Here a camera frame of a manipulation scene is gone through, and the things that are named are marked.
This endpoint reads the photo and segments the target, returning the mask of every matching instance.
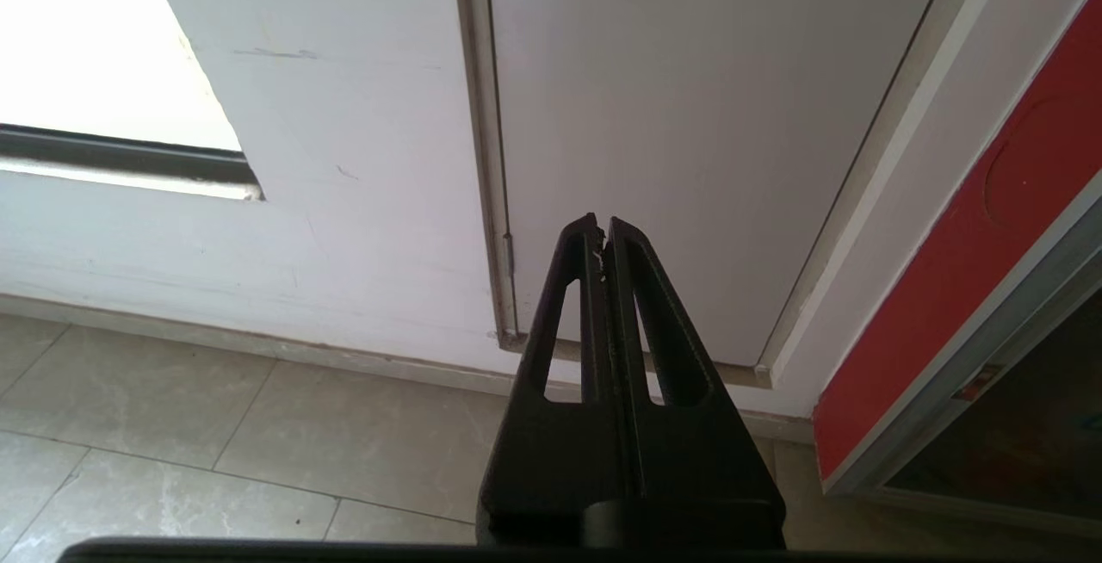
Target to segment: baseboard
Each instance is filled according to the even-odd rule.
[[[83,305],[54,303],[0,293],[0,313],[28,318],[60,321],[90,328],[105,328],[129,335],[141,335],[184,344],[220,348],[269,358],[388,376],[413,382],[436,383],[440,387],[466,389],[480,393],[508,396],[512,389],[512,375],[445,365],[406,356],[382,355],[354,348],[339,348],[305,340],[293,340],[260,335],[231,328],[218,328],[183,323],[137,313],[110,312]],[[576,401],[581,397],[575,383],[548,382],[548,398],[557,401]],[[778,439],[811,444],[811,423],[807,419],[792,419],[758,411],[741,411],[750,434],[763,439]]]

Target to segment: white wall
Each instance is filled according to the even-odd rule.
[[[0,174],[0,293],[512,371],[491,337],[456,1],[169,1],[268,202]],[[778,389],[732,389],[739,408],[810,414],[1081,1],[966,3]],[[316,57],[236,53],[258,48]]]

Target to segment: black plastic object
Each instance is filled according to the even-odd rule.
[[[544,398],[581,284],[582,403]],[[665,405],[647,389],[636,306]],[[782,550],[785,504],[641,230],[562,230],[478,500],[479,544]]]

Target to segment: white door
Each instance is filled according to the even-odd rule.
[[[520,331],[594,210],[645,230],[713,359],[755,365],[929,1],[493,0]]]

